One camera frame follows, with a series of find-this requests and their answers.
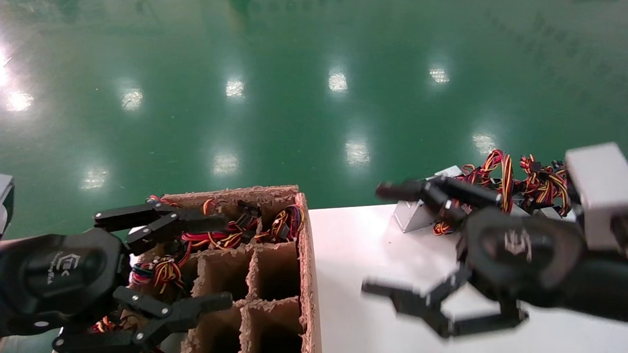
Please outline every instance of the white table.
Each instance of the white table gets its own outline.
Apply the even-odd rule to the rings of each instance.
[[[420,319],[396,316],[390,300],[362,295],[366,278],[429,290],[455,270],[455,236],[403,234],[394,205],[310,210],[323,353],[626,352],[628,324],[524,305],[516,330],[443,340]],[[444,305],[463,315],[498,311],[469,285]]]

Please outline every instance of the cardboard box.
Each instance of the cardboard box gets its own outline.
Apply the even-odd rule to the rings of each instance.
[[[317,281],[312,234],[305,195],[297,186],[251,187],[205,193],[165,195],[164,201],[180,207],[198,207],[213,198],[221,210],[237,218],[237,201],[262,208],[264,229],[286,206],[305,211],[305,226],[296,242],[247,244],[225,251],[195,253],[183,272],[196,277],[192,296],[229,291],[234,306],[209,313],[181,343],[184,353],[320,353]],[[163,246],[143,254],[140,261],[162,256]],[[132,287],[163,301],[172,301],[174,286],[163,295],[152,286]]]

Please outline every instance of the green floor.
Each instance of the green floor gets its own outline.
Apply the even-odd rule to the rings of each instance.
[[[380,180],[628,147],[625,1],[0,0],[8,238],[98,210],[296,183],[311,208]],[[7,352],[48,352],[48,337]]]

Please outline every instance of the logo on robotic hand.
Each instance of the logo on robotic hand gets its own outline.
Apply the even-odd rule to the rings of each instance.
[[[532,262],[530,235],[525,228],[521,231],[521,234],[517,234],[517,231],[514,229],[507,231],[504,234],[504,248],[513,255],[526,253],[527,261]]]
[[[57,273],[61,272],[61,277],[69,277],[70,271],[77,268],[79,266],[80,256],[76,254],[69,254],[65,256],[61,256],[63,251],[59,251],[55,254],[55,257],[50,262],[50,267],[48,268],[48,281],[49,285],[52,284],[53,279],[55,278],[55,270]]]

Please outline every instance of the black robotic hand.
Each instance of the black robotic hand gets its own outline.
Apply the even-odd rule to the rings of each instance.
[[[64,328],[59,352],[150,352],[173,332],[196,326],[204,313],[230,308],[230,293],[187,298],[172,305],[132,291],[129,254],[141,254],[182,232],[221,231],[224,215],[164,204],[142,204],[94,215],[82,234],[0,242],[0,337]],[[146,225],[122,242],[110,231]],[[148,319],[136,330],[92,334],[107,314],[126,308]]]
[[[446,177],[380,184],[376,193],[421,200],[460,233],[459,270],[424,295],[374,281],[362,286],[365,293],[389,297],[398,313],[422,318],[441,337],[516,327],[528,318],[520,300],[628,322],[628,260],[588,250],[578,225],[504,214],[495,192]],[[453,199],[478,209],[467,215]],[[441,303],[466,282],[498,301],[501,312],[461,321],[446,317]]]

